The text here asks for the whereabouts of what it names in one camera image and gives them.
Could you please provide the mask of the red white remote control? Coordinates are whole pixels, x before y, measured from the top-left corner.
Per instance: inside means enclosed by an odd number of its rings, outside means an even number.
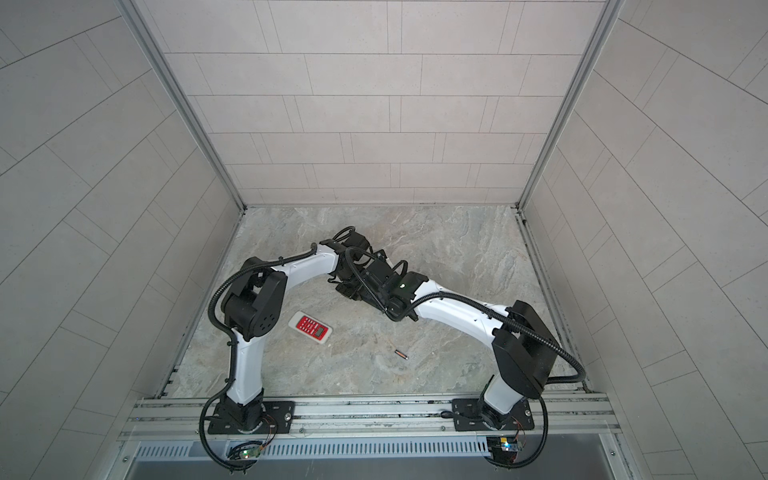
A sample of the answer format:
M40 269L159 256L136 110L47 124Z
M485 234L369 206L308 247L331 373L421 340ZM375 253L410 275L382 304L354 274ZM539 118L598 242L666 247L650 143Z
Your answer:
M301 311L296 312L288 324L292 331L318 344L325 344L333 332L329 325Z

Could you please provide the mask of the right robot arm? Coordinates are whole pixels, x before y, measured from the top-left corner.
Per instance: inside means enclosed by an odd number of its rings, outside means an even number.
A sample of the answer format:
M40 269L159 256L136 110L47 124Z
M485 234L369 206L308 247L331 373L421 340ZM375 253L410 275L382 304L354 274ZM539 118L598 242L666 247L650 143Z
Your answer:
M555 361L573 359L526 302L481 302L409 271L404 261L391 266L360 248L340 256L337 277L349 285L353 299L371 304L392 321L433 320L488 347L497 370L480 396L480 413L488 418L510 414L525 399L539 399L547 384L562 380L550 377Z

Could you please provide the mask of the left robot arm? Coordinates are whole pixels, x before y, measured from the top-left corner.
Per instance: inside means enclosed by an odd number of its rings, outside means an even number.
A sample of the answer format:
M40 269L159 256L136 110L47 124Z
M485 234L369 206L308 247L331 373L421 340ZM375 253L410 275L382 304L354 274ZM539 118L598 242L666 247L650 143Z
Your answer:
M253 407L263 398L261 377L266 337L276 326L285 294L318 276L337 280L349 276L344 252L358 247L366 252L370 242L353 227L312 244L302 254L276 260L247 259L228 278L211 301L224 315L224 331L231 337L230 373L224 398L236 408Z

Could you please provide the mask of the right circuit board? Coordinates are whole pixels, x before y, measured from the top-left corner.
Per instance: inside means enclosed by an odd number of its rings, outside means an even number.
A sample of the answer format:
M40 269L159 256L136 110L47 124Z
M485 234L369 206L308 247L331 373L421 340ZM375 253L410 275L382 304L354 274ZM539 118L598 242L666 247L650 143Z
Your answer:
M524 449L524 444L517 437L487 437L486 444L487 460L503 466L515 464Z

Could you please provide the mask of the circuit board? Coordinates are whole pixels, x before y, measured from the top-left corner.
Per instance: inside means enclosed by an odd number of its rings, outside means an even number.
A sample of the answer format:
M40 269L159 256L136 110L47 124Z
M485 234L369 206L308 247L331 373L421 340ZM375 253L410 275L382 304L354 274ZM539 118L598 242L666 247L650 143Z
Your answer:
M486 444L487 460L503 466L515 464L524 449L524 444L517 437L487 437Z
M227 455L230 461L255 461L265 450L263 441L247 441L232 447Z

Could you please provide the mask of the left circuit board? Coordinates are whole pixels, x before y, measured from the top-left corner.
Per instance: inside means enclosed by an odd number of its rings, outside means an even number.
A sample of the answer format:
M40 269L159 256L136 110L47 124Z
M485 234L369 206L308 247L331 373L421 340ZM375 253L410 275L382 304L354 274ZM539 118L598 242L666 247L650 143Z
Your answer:
M263 441L247 441L232 447L227 455L230 461L255 461L265 450Z

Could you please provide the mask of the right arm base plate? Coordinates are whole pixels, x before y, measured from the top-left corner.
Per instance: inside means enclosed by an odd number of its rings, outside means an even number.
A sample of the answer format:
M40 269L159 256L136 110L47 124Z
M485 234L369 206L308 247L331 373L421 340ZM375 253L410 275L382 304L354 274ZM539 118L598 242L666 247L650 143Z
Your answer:
M515 403L509 413L500 414L481 399L457 398L451 409L441 413L453 420L456 431L529 431L535 428L532 410L526 398Z

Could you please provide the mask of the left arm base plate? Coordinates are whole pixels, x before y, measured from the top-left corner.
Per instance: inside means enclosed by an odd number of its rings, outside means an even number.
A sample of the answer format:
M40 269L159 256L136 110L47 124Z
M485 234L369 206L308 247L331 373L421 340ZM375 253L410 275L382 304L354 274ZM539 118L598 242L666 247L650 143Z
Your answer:
M293 401L259 401L240 405L225 397L208 417L207 433L214 435L287 434L296 404Z

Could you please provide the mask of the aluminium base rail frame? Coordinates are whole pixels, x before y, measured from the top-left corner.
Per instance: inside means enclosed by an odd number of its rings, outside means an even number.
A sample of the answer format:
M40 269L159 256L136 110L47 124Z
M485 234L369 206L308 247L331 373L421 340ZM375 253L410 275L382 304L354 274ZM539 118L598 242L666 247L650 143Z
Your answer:
M475 411L453 406L453 394L273 397L267 399L268 419L253 432L221 427L210 440L319 439L342 437L426 437L492 435ZM290 408L283 408L283 403ZM142 400L135 403L119 429L121 440L196 440L202 398ZM547 391L540 400L520 404L500 435L519 434L526 440L548 430L552 434L603 434L621 430L604 394Z

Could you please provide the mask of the aluminium corner post left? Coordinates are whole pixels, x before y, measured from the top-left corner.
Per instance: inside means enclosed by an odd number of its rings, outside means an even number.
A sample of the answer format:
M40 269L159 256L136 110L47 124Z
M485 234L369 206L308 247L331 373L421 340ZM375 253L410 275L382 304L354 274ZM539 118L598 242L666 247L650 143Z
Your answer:
M243 202L218 152L205 132L199 116L194 111L189 98L183 92L178 79L172 72L170 64L153 37L136 3L134 1L116 0L115 4L197 146L222 180L239 211L244 213L247 210L246 204Z

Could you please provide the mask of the aluminium corner post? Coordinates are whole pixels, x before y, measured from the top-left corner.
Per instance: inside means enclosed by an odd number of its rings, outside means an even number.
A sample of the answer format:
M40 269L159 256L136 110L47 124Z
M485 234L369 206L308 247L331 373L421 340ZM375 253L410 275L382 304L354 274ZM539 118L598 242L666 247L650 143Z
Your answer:
M183 92L178 79L172 72L170 64L153 37L136 3L134 1L116 0L115 4L197 146L222 180L239 211L244 213L247 210L246 204L243 202L218 152L205 132L199 116L194 111L189 98Z
M523 212L531 202L534 190L543 176L547 162L551 158L557 142L567 125L568 119L575 109L579 96L586 85L589 75L596 65L603 45L607 41L611 29L617 21L622 5L623 1L621 0L609 0L605 2L595 28L589 37L584 54L577 65L577 69L566 91L566 95L563 98L550 131L545 138L542 150L532 169L531 176L523 189L520 200L516 204L516 208L519 212Z

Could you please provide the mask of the aluminium corner post right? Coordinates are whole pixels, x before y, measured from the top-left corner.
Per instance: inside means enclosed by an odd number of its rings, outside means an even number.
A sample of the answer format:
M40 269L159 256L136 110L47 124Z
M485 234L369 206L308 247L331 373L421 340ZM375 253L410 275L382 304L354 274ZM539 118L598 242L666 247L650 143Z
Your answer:
M563 98L550 131L545 138L542 150L532 169L531 176L523 189L520 200L516 204L516 208L519 212L523 212L531 202L534 190L543 176L547 162L551 158L557 142L567 125L568 119L575 109L579 96L586 85L589 75L596 65L603 45L607 41L611 29L617 21L622 5L623 1L621 0L609 0L605 2L595 28L589 37L584 54L577 65L577 69L566 91L566 95Z

